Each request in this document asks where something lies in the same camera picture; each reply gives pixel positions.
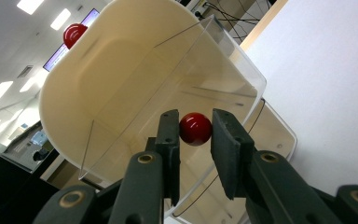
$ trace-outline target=red ball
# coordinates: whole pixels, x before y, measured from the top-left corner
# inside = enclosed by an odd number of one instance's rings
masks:
[[[68,26],[63,32],[63,43],[70,49],[86,30],[87,26],[80,23],[74,23]]]
[[[193,112],[185,115],[179,123],[180,137],[193,147],[208,141],[212,134],[212,124],[204,115]]]

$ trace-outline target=screen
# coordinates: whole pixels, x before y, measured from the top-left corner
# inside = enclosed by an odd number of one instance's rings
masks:
[[[100,12],[97,9],[93,8],[92,11],[87,15],[87,17],[81,22],[83,25],[90,27],[92,23],[97,19],[100,15]],[[69,51],[69,49],[64,45],[61,44],[60,47],[54,52],[54,54],[48,59],[48,61],[43,65],[43,68],[51,71],[54,65],[56,65],[63,56]]]

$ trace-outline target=red sphere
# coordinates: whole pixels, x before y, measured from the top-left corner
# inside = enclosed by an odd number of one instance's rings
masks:
[[[193,147],[208,141],[212,134],[212,124],[204,115],[193,112],[185,115],[180,123],[180,137]]]
[[[63,43],[70,49],[86,30],[87,26],[80,23],[74,23],[68,26],[63,32]]]

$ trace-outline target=ceiling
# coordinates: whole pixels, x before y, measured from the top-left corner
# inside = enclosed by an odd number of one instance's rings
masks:
[[[93,8],[101,11],[110,0],[45,0],[33,15],[19,9],[19,2],[0,0],[0,83],[13,81],[0,99],[0,109],[34,98],[40,91],[37,85],[26,92],[20,89],[30,77],[48,73],[43,65],[62,44],[65,27],[81,22]],[[64,8],[71,17],[55,31],[50,25]],[[27,65],[33,67],[30,73],[18,78]]]

